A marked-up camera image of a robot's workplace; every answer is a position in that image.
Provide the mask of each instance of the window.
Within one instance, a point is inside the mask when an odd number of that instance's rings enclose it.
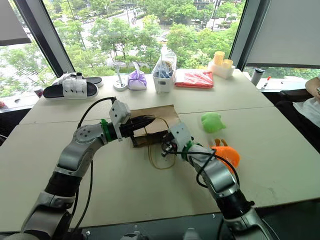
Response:
[[[31,43],[0,46],[0,97],[8,108],[32,106],[39,99],[34,87],[45,88],[55,79],[12,0],[9,1]]]
[[[245,1],[43,0],[78,72],[112,76],[132,61],[150,73],[162,49],[177,55],[178,68],[205,68],[215,51],[229,56]]]
[[[268,76],[271,77],[265,88],[265,91],[268,92],[304,89],[306,81],[317,77],[320,74],[320,69],[264,66],[246,66],[243,72],[245,74],[247,72],[248,74],[246,75],[250,78],[255,68],[265,70],[260,82],[256,86],[258,89],[261,89],[261,87],[264,86]]]

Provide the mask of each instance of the green ring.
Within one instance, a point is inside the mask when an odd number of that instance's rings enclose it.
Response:
[[[101,126],[106,136],[106,139],[108,140],[108,142],[111,142],[112,140],[108,130],[108,122],[105,119],[101,119]]]

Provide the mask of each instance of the green toy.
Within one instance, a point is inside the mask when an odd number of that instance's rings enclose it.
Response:
[[[221,115],[217,112],[207,112],[203,114],[201,116],[201,122],[204,131],[209,134],[226,128],[226,125],[221,121]]]

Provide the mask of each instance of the orange plush toy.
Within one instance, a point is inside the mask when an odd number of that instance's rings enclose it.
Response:
[[[240,162],[239,153],[233,147],[228,146],[224,139],[221,139],[223,146],[220,146],[220,139],[215,139],[214,142],[216,146],[212,146],[211,148],[216,149],[215,154],[227,160],[235,168],[238,167]],[[228,167],[230,172],[233,172],[226,163],[224,164]]]

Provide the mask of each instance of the red package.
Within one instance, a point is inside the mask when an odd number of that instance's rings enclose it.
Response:
[[[214,86],[213,74],[204,69],[178,69],[175,85],[177,87],[211,89]]]

